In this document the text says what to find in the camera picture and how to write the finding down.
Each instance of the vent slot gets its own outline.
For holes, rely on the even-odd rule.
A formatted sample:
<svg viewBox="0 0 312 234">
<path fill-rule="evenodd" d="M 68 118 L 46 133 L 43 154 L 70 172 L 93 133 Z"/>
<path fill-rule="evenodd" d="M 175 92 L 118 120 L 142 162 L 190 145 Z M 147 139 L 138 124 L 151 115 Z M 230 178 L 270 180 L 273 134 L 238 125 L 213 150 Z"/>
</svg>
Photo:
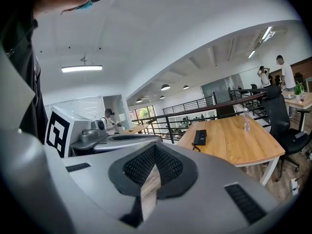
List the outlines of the vent slot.
<svg viewBox="0 0 312 234">
<path fill-rule="evenodd" d="M 240 185 L 229 185 L 225 187 L 225 190 L 250 224 L 257 222 L 266 215 L 265 211 Z"/>
<path fill-rule="evenodd" d="M 70 172 L 78 171 L 78 170 L 81 170 L 90 166 L 91 165 L 88 163 L 82 163 L 82 164 L 73 165 L 73 166 L 66 166 L 66 169 L 70 173 Z"/>
</svg>

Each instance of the ceiling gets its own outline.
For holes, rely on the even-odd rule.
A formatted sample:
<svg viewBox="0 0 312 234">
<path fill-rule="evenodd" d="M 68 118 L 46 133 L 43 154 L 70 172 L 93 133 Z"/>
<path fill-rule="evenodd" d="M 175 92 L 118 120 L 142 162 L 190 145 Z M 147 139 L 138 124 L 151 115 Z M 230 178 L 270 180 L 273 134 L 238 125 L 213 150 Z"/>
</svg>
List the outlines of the ceiling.
<svg viewBox="0 0 312 234">
<path fill-rule="evenodd" d="M 199 48 L 191 57 L 177 61 L 170 68 L 155 76 L 148 85 L 127 100 L 128 106 L 160 101 L 161 95 L 172 96 L 183 91 L 184 85 L 189 85 L 191 88 L 203 85 L 205 84 L 202 83 L 203 79 L 194 79 L 194 76 L 202 74 L 204 70 L 209 70 L 211 73 L 213 70 L 217 71 L 220 63 L 247 61 L 248 56 L 266 30 L 267 27 L 263 26 L 258 26 L 252 30 L 246 29 L 230 39 L 220 39 L 210 48 Z M 275 31 L 275 36 L 284 34 L 287 32 L 287 27 L 285 25 L 274 26 L 272 31 Z M 161 86 L 165 83 L 169 84 L 171 88 L 161 91 Z M 143 98 L 143 102 L 136 103 L 138 98 Z"/>
<path fill-rule="evenodd" d="M 169 8 L 193 0 L 102 0 L 85 10 L 39 16 L 33 45 L 39 58 L 43 94 L 88 84 L 125 84 L 130 61 L 140 53 L 150 29 Z M 61 67 L 101 64 L 94 73 L 63 74 Z"/>
</svg>

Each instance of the mesh speaker grille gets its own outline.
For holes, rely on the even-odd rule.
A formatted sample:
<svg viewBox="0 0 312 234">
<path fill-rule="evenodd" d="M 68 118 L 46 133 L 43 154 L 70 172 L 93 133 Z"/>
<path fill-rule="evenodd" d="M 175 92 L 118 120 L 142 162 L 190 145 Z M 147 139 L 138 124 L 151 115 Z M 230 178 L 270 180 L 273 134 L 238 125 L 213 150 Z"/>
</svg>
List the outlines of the mesh speaker grille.
<svg viewBox="0 0 312 234">
<path fill-rule="evenodd" d="M 142 187 L 154 165 L 155 146 L 152 146 L 141 155 L 127 162 L 123 166 L 123 172 L 134 183 Z"/>
<path fill-rule="evenodd" d="M 183 171 L 182 162 L 159 146 L 156 146 L 156 166 L 159 170 L 161 185 L 179 177 Z"/>
</svg>

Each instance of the wooden floor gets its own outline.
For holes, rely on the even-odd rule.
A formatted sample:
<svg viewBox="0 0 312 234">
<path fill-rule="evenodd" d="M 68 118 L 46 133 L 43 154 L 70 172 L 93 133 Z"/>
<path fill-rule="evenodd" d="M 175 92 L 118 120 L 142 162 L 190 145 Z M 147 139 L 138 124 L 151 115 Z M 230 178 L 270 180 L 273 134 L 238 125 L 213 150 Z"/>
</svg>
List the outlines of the wooden floor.
<svg viewBox="0 0 312 234">
<path fill-rule="evenodd" d="M 300 114 L 296 112 L 293 113 L 291 121 L 291 127 L 298 129 L 300 122 Z M 304 131 L 310 133 L 312 130 L 312 112 L 306 114 L 305 118 L 305 127 Z M 287 198 L 290 198 L 292 195 L 291 191 L 291 179 L 292 178 L 301 178 L 298 180 L 298 184 L 300 185 L 300 190 L 304 187 L 304 183 L 308 178 L 308 175 L 311 170 L 312 163 L 307 161 L 307 156 L 305 152 L 307 150 L 312 149 L 312 141 L 311 143 L 300 153 L 292 155 L 292 158 L 300 164 L 299 171 L 296 173 L 295 166 L 291 163 L 285 161 L 283 176 L 279 182 L 275 182 L 275 179 L 278 177 L 278 171 L 280 170 L 280 161 L 278 162 L 271 178 L 266 184 L 266 188 L 272 195 L 276 197 L 279 202 L 284 201 Z M 249 176 L 254 178 L 256 181 L 260 181 L 266 166 L 263 164 L 254 165 L 249 167 L 241 167 L 244 172 L 246 172 Z M 147 219 L 149 214 L 153 211 L 156 205 L 156 191 L 160 187 L 160 177 L 157 167 L 155 166 L 148 176 L 145 184 L 141 189 L 141 200 L 142 200 L 142 211 L 143 218 Z"/>
</svg>

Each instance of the dark jacket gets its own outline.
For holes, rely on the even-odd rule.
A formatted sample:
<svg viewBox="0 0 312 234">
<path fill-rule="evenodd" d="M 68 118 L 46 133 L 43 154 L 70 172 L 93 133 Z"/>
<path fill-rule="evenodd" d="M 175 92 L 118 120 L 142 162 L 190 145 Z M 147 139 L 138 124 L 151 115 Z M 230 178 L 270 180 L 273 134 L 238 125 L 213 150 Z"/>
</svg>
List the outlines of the dark jacket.
<svg viewBox="0 0 312 234">
<path fill-rule="evenodd" d="M 43 143 L 47 115 L 40 90 L 41 70 L 39 66 L 35 68 L 36 56 L 31 41 L 33 30 L 37 28 L 38 23 L 33 18 L 30 6 L 15 9 L 5 22 L 0 28 L 0 42 L 13 66 L 36 94 L 24 115 L 20 128 L 23 132 L 36 136 Z"/>
</svg>

